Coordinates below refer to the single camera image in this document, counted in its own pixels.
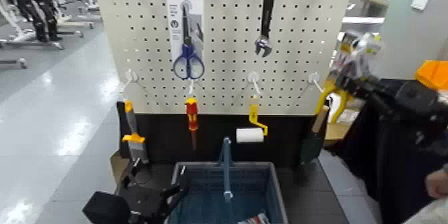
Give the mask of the person's bare hand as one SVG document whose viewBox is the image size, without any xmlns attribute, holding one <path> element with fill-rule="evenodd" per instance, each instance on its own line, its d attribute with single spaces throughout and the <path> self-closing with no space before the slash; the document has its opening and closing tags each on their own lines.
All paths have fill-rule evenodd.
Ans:
<svg viewBox="0 0 448 224">
<path fill-rule="evenodd" d="M 427 193 L 434 199 L 447 196 L 447 164 L 441 169 L 434 171 L 425 178 Z"/>
</svg>

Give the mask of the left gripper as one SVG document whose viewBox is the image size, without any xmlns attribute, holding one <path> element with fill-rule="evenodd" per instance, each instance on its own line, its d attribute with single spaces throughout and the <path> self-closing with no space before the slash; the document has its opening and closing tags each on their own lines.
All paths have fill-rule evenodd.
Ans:
<svg viewBox="0 0 448 224">
<path fill-rule="evenodd" d="M 187 196 L 190 186 L 175 184 L 158 190 L 136 185 L 136 176 L 140 169 L 140 158 L 130 160 L 121 176 L 122 187 L 119 188 L 119 196 L 123 199 L 120 205 L 121 212 L 130 215 L 134 211 L 149 219 L 163 219 L 169 216 Z"/>
</svg>

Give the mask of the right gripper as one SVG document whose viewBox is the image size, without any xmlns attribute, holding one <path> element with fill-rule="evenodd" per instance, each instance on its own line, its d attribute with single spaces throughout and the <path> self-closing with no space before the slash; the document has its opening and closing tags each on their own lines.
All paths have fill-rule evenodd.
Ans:
<svg viewBox="0 0 448 224">
<path fill-rule="evenodd" d="M 429 114 L 438 98 L 436 90 L 416 80 L 406 81 L 397 89 L 373 75 L 362 79 L 341 75 L 337 78 L 337 86 L 350 94 L 366 94 L 367 100 L 374 105 L 390 106 L 398 103 L 421 115 Z"/>
</svg>

